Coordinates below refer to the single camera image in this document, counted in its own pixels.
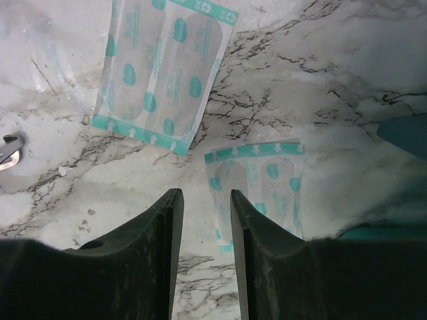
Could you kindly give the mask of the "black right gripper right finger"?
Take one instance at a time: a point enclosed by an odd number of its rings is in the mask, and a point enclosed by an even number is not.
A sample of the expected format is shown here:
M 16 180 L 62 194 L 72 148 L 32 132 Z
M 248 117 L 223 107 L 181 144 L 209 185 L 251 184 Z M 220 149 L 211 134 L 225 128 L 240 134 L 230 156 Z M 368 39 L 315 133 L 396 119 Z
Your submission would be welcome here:
M 426 230 L 367 226 L 303 240 L 230 197 L 243 319 L 425 319 Z

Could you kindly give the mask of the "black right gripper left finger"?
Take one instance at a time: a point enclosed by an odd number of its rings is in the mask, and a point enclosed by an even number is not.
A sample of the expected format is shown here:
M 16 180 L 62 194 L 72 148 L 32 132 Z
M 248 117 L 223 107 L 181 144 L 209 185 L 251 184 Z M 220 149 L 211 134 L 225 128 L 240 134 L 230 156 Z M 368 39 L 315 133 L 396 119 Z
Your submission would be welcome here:
M 2 319 L 170 319 L 184 199 L 170 189 L 78 249 L 1 242 Z

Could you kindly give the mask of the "small clear teal packet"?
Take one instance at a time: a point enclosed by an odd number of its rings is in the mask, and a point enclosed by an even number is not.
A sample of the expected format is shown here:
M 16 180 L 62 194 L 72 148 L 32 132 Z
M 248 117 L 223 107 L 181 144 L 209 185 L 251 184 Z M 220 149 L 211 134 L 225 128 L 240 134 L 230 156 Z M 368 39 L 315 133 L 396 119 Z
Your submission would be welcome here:
M 91 124 L 186 155 L 238 16 L 211 1 L 114 1 Z

